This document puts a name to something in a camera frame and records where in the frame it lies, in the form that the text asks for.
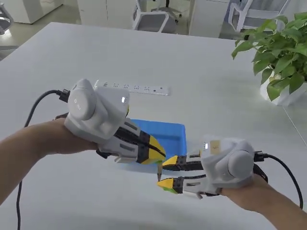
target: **power strip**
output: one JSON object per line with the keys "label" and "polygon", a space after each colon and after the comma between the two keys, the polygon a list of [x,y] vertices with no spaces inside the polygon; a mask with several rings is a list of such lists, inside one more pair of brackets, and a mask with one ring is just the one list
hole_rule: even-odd
{"label": "power strip", "polygon": [[103,82],[103,84],[100,84],[100,82],[98,83],[97,81],[95,86],[103,86],[103,87],[116,88],[116,89],[126,89],[129,92],[136,92],[136,93],[156,94],[156,95],[163,95],[163,96],[170,95],[170,88],[168,86],[120,84],[120,83],[110,83],[106,81]]}

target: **hand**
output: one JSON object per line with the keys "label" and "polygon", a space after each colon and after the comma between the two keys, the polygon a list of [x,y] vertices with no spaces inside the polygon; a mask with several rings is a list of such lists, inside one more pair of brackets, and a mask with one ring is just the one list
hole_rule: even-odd
{"label": "hand", "polygon": [[97,144],[73,135],[65,126],[64,118],[28,127],[39,154],[70,154],[85,150],[96,150]]}
{"label": "hand", "polygon": [[261,212],[265,207],[272,204],[273,197],[280,195],[261,176],[256,174],[252,184],[239,189],[224,188],[221,194],[241,208],[255,212]]}

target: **white pot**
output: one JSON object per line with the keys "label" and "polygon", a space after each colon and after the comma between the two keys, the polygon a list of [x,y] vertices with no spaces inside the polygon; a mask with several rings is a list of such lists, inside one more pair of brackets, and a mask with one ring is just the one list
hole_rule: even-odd
{"label": "white pot", "polygon": [[272,102],[275,105],[288,106],[292,104],[293,102],[297,101],[307,91],[306,82],[300,88],[295,90],[292,94],[289,94],[289,86],[287,86],[286,88],[282,90],[279,97],[271,101],[268,96],[268,92],[267,92],[268,84],[272,80],[277,80],[281,78],[280,75],[277,75],[275,77],[274,75],[275,73],[273,71],[271,76],[260,86],[260,94],[265,100]]}

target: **table surface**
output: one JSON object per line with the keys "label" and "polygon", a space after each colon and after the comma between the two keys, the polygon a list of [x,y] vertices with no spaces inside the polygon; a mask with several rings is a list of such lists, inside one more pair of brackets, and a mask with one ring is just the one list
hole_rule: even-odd
{"label": "table surface", "polygon": [[[264,101],[251,71],[253,52],[233,61],[233,48],[230,40],[51,23],[0,62],[0,138],[24,125],[41,93],[70,88],[81,78],[168,85],[171,96],[132,93],[130,117],[184,124],[188,150],[204,134],[246,138],[256,150],[283,159],[307,197],[301,138],[307,137],[306,106],[297,104],[287,114]],[[50,96],[32,123],[66,111],[66,104]],[[297,202],[279,164],[267,160],[260,166],[272,186]],[[16,228],[15,199],[16,191],[0,208],[3,229]],[[155,174],[125,171],[90,151],[39,162],[24,180],[21,209],[24,230],[274,229],[225,197],[197,200],[165,192]]]}

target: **yellow label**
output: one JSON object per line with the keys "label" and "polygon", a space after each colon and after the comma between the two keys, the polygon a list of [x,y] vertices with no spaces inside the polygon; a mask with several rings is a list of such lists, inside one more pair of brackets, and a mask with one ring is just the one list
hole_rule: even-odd
{"label": "yellow label", "polygon": [[210,152],[212,155],[217,155],[221,153],[221,142],[220,140],[210,141]]}

